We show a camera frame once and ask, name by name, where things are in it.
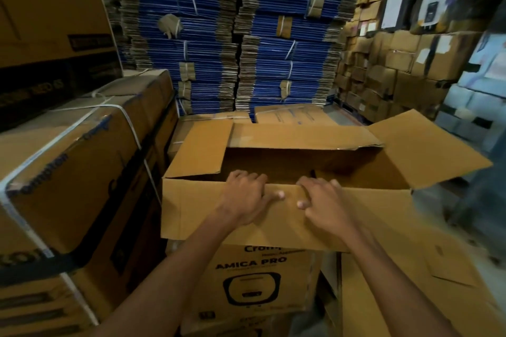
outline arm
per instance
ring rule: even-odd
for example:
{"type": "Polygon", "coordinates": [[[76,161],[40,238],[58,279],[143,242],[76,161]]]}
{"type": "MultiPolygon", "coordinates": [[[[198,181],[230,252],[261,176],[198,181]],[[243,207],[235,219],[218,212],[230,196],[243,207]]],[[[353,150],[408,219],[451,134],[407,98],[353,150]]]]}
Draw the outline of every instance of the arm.
{"type": "Polygon", "coordinates": [[[450,322],[348,212],[337,180],[302,177],[311,202],[298,207],[319,228],[343,240],[359,265],[393,337],[459,337],[450,322]]]}
{"type": "Polygon", "coordinates": [[[216,209],[183,245],[165,258],[92,333],[103,336],[172,336],[193,288],[222,241],[253,222],[283,192],[263,195],[267,176],[232,172],[216,209]]]}

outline open cardboard box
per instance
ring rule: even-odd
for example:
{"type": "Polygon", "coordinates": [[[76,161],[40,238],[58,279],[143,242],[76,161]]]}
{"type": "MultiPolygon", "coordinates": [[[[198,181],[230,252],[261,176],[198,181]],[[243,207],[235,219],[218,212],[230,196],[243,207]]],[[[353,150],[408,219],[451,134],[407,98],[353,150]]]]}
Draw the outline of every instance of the open cardboard box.
{"type": "Polygon", "coordinates": [[[347,251],[297,209],[297,200],[306,198],[295,185],[300,176],[337,178],[373,233],[385,224],[395,232],[419,226],[386,211],[414,215],[411,188],[490,165],[415,110],[369,127],[194,123],[164,175],[161,236],[186,239],[215,207],[228,174],[241,169],[267,174],[266,191],[283,190],[286,198],[262,219],[232,232],[225,244],[347,251]]]}

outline person's right arm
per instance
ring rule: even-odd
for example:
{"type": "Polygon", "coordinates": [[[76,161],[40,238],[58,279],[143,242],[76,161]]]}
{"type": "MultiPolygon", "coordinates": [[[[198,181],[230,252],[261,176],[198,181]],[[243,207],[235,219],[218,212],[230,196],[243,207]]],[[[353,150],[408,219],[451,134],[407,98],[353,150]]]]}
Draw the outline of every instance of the person's right arm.
{"type": "Polygon", "coordinates": [[[311,202],[299,201],[317,227],[339,237],[359,265],[392,337],[460,337],[451,323],[390,259],[351,213],[337,180],[301,177],[311,202]]]}

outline forearm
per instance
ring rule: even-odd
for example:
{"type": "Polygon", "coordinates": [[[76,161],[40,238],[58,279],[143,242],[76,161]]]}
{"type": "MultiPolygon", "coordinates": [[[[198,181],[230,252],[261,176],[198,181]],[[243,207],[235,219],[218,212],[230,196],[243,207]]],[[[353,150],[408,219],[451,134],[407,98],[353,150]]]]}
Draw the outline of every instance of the forearm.
{"type": "Polygon", "coordinates": [[[172,336],[193,288],[222,241],[233,230],[215,211],[163,260],[93,336],[172,336]]]}
{"type": "Polygon", "coordinates": [[[347,235],[392,337],[459,337],[450,322],[390,259],[369,231],[347,235]]]}

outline person's left hand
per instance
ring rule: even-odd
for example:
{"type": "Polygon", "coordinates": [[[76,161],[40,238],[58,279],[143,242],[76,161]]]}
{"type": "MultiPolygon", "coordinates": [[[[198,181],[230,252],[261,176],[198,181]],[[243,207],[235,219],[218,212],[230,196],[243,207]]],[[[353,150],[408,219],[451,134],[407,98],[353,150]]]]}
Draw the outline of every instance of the person's left hand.
{"type": "Polygon", "coordinates": [[[231,172],[220,197],[217,211],[235,228],[252,223],[269,203],[284,199],[284,192],[264,194],[266,175],[246,171],[231,172]]]}

